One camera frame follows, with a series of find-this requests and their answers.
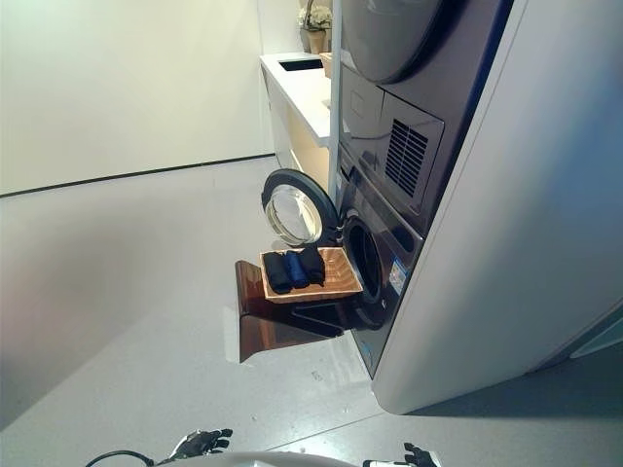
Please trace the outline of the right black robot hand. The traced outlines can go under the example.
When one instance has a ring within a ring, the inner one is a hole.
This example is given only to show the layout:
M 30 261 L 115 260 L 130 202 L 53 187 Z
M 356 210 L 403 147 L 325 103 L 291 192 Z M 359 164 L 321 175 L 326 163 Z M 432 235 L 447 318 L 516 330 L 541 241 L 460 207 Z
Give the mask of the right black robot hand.
M 405 462 L 416 467 L 441 467 L 442 463 L 434 451 L 421 449 L 412 443 L 405 443 Z

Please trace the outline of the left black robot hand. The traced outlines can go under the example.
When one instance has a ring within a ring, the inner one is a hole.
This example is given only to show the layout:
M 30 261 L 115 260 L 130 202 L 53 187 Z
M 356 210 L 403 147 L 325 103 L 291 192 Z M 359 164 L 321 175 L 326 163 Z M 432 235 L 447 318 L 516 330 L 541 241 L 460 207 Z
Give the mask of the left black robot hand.
M 233 430 L 196 430 L 184 437 L 173 449 L 170 459 L 185 459 L 221 453 L 228 448 Z

